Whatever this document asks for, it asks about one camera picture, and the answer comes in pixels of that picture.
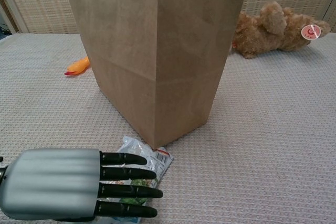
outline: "robotic hand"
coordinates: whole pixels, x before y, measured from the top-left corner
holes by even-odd
[[[94,149],[27,150],[0,168],[0,209],[16,220],[83,222],[95,216],[155,217],[157,211],[151,207],[102,200],[161,198],[162,192],[154,188],[100,182],[155,179],[156,173],[150,170],[106,167],[146,163],[137,155]]]

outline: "robot finger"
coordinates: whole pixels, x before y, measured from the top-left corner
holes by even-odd
[[[156,179],[156,173],[138,168],[101,167],[100,180]]]
[[[100,165],[122,165],[122,164],[145,165],[147,164],[147,160],[144,157],[129,153],[100,152]]]
[[[162,196],[162,191],[145,186],[100,183],[98,191],[98,198],[162,198]]]
[[[158,215],[152,207],[123,204],[117,202],[97,201],[96,216],[103,217],[143,217],[153,218]]]

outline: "brown paper bag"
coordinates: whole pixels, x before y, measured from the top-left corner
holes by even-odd
[[[206,123],[243,0],[69,0],[97,83],[152,147]]]

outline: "rubber chicken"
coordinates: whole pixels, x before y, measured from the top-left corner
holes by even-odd
[[[83,73],[90,66],[88,57],[80,59],[68,67],[68,71],[64,73],[66,76],[75,76]]]

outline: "plastic packaging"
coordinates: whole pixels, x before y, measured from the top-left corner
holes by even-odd
[[[138,185],[138,186],[149,186],[152,188],[157,187],[159,181],[163,177],[164,173],[170,166],[174,157],[166,151],[165,148],[161,147],[156,151],[153,151],[147,144],[140,142],[137,139],[124,136],[123,145],[118,149],[118,152],[121,153],[131,153],[140,155],[147,159],[147,165],[121,165],[121,167],[134,167],[152,170],[156,173],[156,179],[147,180],[147,179],[137,179],[137,180],[126,180],[126,181],[117,181],[109,182],[110,184],[119,184],[119,185]],[[145,205],[146,199],[132,198],[132,199],[108,199],[108,201],[113,202],[122,202],[127,204],[137,204]],[[90,222],[91,224],[138,224],[140,218],[126,218],[126,217],[97,217],[94,221]]]

